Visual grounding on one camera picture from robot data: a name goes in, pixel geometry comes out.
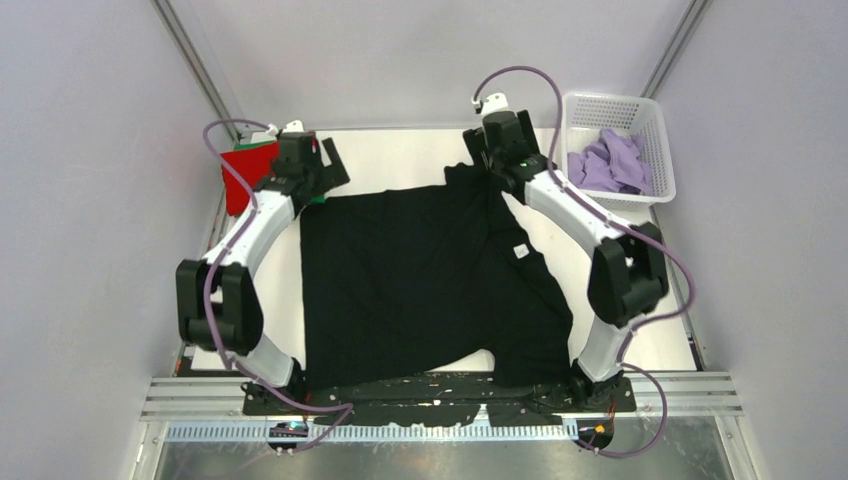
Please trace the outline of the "black t shirt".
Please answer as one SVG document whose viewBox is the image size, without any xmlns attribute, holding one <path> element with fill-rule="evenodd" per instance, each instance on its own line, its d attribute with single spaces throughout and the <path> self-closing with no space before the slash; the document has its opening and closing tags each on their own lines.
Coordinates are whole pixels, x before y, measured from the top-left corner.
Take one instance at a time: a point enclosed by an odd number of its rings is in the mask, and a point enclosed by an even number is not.
<svg viewBox="0 0 848 480">
<path fill-rule="evenodd" d="M 301 213 L 312 388 L 415 375 L 481 350 L 500 386 L 569 378 L 573 315 L 543 254 L 485 169 L 444 175 Z"/>
</svg>

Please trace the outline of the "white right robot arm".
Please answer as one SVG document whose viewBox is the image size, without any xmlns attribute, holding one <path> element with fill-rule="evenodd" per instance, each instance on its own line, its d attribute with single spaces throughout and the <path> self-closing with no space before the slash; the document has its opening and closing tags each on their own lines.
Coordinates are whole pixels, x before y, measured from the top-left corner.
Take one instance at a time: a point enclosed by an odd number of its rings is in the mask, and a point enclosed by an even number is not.
<svg viewBox="0 0 848 480">
<path fill-rule="evenodd" d="M 481 124 L 464 132 L 472 160 L 497 187 L 547 217 L 591 261 L 587 298 L 594 313 L 585 346 L 573 361 L 574 403 L 596 410 L 623 377 L 623 356 L 637 325 L 669 291 L 662 236 L 652 223 L 631 226 L 586 194 L 539 148 L 527 111 L 476 109 Z"/>
</svg>

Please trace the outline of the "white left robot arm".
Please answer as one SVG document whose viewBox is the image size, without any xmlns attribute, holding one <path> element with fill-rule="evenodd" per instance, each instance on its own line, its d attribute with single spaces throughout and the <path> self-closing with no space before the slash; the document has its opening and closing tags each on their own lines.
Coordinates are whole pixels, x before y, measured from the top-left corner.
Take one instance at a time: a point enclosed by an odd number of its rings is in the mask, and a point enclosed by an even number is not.
<svg viewBox="0 0 848 480">
<path fill-rule="evenodd" d="M 177 322 L 181 339 L 218 354 L 268 390 L 280 412 L 298 412 L 307 398 L 300 363 L 264 332 L 253 277 L 277 237 L 302 210 L 350 177 L 332 138 L 313 131 L 277 135 L 268 171 L 250 183 L 228 162 L 223 167 L 245 192 L 247 204 L 233 228 L 198 260 L 176 269 Z"/>
</svg>

